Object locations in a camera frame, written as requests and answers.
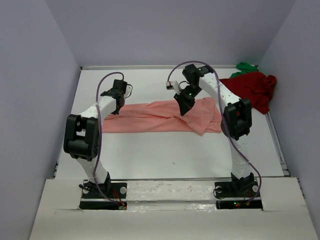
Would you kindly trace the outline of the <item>pink t shirt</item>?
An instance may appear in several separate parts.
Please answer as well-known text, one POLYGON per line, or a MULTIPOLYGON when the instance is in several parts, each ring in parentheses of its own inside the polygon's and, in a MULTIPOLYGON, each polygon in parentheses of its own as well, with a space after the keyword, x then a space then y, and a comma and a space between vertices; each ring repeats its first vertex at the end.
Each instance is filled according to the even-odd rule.
POLYGON ((221 114, 211 97, 195 101, 193 108, 180 115, 175 100, 128 104, 118 115, 109 114, 103 121, 103 133, 194 132, 221 133, 221 114))

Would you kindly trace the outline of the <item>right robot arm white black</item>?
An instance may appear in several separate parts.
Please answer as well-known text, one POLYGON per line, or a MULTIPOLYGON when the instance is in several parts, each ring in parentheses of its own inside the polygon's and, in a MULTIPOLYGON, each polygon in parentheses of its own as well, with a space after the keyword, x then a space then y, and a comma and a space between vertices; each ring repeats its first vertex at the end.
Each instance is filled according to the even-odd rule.
POLYGON ((219 106, 221 130, 228 138, 231 152, 231 180, 215 183, 214 196, 218 200, 225 198, 244 198, 251 202, 260 193, 261 180, 255 181, 254 173, 258 170, 247 158, 248 135, 252 127, 252 106, 247 98, 240 98, 229 90, 219 79, 215 69, 202 62, 197 67, 196 61, 181 63, 182 75, 187 86, 181 88, 175 81, 167 81, 166 87, 175 91, 174 99, 179 106, 180 115, 184 116, 195 105, 195 97, 205 91, 219 106))

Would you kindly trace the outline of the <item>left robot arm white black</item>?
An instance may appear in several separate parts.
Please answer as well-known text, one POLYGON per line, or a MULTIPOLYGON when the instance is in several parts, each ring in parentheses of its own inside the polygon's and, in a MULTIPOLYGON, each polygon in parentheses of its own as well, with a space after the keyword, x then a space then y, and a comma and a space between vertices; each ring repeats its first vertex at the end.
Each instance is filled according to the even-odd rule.
POLYGON ((66 119, 63 151, 75 159, 87 176, 79 187, 84 194, 99 194, 108 199, 112 189, 110 173, 100 162, 102 126, 108 115, 118 115, 133 86, 115 79, 111 89, 96 94, 95 103, 80 114, 66 119))

